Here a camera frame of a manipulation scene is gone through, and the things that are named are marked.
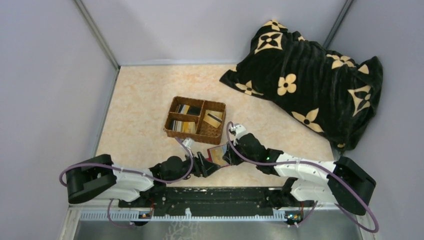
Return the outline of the cards in lower compartment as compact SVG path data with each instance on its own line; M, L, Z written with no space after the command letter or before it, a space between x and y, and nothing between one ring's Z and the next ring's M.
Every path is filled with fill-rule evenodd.
M168 127L173 132L183 132L184 122L181 120L171 120Z

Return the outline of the brown wicker basket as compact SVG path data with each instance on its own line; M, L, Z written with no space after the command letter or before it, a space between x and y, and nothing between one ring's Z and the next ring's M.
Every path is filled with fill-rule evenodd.
M177 113L176 108L180 104L201 107L200 115L196 116ZM219 128L215 128L203 121L206 110L223 112L222 123ZM221 143L221 138L223 135L225 118L226 104L223 102L175 96L171 101L167 117L164 123L163 131L166 132L168 137L178 137L180 139L192 138L198 143L219 145ZM185 133L169 130L169 124L171 120L195 122L196 133Z

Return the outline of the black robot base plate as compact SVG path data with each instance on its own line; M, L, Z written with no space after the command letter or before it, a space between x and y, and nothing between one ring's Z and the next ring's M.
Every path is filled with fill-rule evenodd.
M312 200L296 200L283 187L160 187L118 202L120 208L152 208L155 217L182 216L186 209L194 217L271 216L274 210L313 205Z

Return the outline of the cards in upper compartment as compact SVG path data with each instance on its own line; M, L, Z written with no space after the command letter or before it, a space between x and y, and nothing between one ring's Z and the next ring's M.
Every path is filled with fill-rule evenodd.
M175 112L183 115L192 115L192 116L199 116L201 113L201 107L193 106L193 105L187 105L187 104L179 104L176 107Z

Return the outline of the cards in compartment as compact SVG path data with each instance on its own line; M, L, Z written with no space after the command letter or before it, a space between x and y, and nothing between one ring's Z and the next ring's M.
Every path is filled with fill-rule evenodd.
M173 132L183 132L184 122L181 120L171 120L168 127Z
M192 115L192 116L199 116L201 113L201 107L193 106L193 105L187 105L187 104L179 104L176 107L175 112L183 115Z

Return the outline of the aluminium frame rail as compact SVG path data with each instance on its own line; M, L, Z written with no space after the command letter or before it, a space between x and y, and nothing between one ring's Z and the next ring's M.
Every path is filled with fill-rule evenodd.
M82 221L141 222L247 222L270 221L296 225L309 215L313 201L289 199L281 187L188 188L168 187L117 207L88 206Z

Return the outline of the black floral blanket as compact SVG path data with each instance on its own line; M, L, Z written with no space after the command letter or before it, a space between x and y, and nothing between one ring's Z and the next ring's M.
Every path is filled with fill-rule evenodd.
M378 57L356 63L271 19L220 82L273 102L331 146L351 151L377 113L383 76Z

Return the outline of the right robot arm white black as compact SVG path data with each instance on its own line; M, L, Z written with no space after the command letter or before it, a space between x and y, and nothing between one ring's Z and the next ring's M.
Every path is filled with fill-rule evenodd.
M298 202L334 203L351 214L366 214L376 181L346 156L336 161L311 160L266 148L251 133L227 141L230 165L252 163L266 175L285 177L289 196Z

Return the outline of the red leather card holder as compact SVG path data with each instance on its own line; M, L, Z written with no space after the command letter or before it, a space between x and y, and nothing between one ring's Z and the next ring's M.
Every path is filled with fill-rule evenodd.
M207 160L211 163L217 164L220 167L227 167L230 164L225 160L225 153L227 152L227 145L218 145L207 149Z

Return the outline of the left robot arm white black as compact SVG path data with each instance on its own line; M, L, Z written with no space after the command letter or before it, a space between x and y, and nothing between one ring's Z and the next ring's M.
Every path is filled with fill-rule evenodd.
M166 161L143 170L124 168L102 154L69 167L60 175L70 204L91 200L119 200L125 208L145 206L164 193L170 183L190 177L206 178L221 166L206 160L201 152L186 154L185 160L170 156Z

